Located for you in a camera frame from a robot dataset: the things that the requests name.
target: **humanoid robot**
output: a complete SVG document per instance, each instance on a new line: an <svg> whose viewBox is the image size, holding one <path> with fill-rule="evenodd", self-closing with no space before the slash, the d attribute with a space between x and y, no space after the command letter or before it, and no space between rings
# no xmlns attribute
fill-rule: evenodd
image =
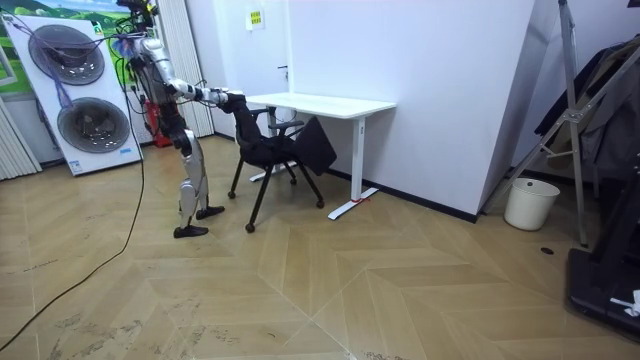
<svg viewBox="0 0 640 360"><path fill-rule="evenodd" d="M147 29L153 26L153 16L158 13L157 7L149 4L148 0L118 0L116 3L131 11L129 21L132 32L147 34ZM209 186L202 148L193 131L187 128L184 118L178 113L176 99L182 97L218 106L236 101L244 102L244 96L219 88L201 88L177 78L167 50L156 38L131 37L120 41L123 41L121 47L124 45L128 48L130 69L140 80L147 98L159 107L159 130L180 150L187 171L188 177L180 184L179 209L182 220L173 236L182 238L204 235L208 232L207 228L191 225L194 213L196 219L201 220L221 213L224 207L209 206Z"/></svg>

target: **wooden floor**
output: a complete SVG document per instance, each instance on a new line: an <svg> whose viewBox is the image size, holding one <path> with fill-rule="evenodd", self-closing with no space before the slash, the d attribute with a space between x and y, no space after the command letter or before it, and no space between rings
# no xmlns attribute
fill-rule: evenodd
<svg viewBox="0 0 640 360"><path fill-rule="evenodd" d="M126 252L0 359L640 359L639 346L563 305L570 189L529 233L500 209L472 225L383 193L332 222L348 182L319 178L327 206L318 210L302 178L291 186L276 176L248 235L258 185L246 179L257 171L245 169L229 200L237 147L202 143L211 201L227 207L200 222L210 234L173 239L184 170L175 150L145 148ZM139 165L76 179L63 166L0 183L0 344L123 246L139 187ZM595 237L593 211L589 224Z"/></svg>

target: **white bucket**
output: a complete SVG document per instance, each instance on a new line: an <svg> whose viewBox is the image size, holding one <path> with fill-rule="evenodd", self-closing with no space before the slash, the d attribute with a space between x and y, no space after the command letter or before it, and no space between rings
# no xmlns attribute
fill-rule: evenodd
<svg viewBox="0 0 640 360"><path fill-rule="evenodd" d="M519 178L513 182L504 219L512 226L527 231L539 230L560 190L542 181Z"/></svg>

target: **curtain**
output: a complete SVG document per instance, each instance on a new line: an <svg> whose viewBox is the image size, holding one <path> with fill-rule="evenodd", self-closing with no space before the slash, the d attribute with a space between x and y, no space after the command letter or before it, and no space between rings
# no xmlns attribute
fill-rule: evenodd
<svg viewBox="0 0 640 360"><path fill-rule="evenodd" d="M202 73L191 34L191 24L184 0L157 0L160 10L161 39L169 51L176 76L189 84L202 86ZM211 112L197 102L179 105L187 125L196 136L213 134Z"/></svg>
<svg viewBox="0 0 640 360"><path fill-rule="evenodd" d="M0 180L42 171L0 98Z"/></svg>

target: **robot leg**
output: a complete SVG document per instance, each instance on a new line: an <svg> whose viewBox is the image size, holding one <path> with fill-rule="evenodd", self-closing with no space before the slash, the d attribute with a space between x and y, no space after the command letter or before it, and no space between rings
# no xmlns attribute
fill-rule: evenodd
<svg viewBox="0 0 640 360"><path fill-rule="evenodd" d="M182 163L188 178L180 186L182 222L180 227L173 232L173 236L175 238L200 236L206 234L209 230L191 225L191 217L198 203L200 203L200 210L196 213L198 220L219 214L224 211L224 207L209 206L209 184L207 183L207 172L204 168L202 148L198 143L198 139L189 129L182 129L177 134L182 136L175 137L172 141L174 146L180 149Z"/></svg>
<svg viewBox="0 0 640 360"><path fill-rule="evenodd" d="M180 184L180 215L182 220L180 227L173 231L174 238L201 236L209 232L209 229L205 227L191 225L191 217L197 204L196 189L193 187L191 179L186 179Z"/></svg>
<svg viewBox="0 0 640 360"><path fill-rule="evenodd" d="M200 204L200 209L196 212L196 219L198 220L217 215L224 211L224 206L209 206L209 181L207 175L202 177L202 182L200 183L198 203Z"/></svg>

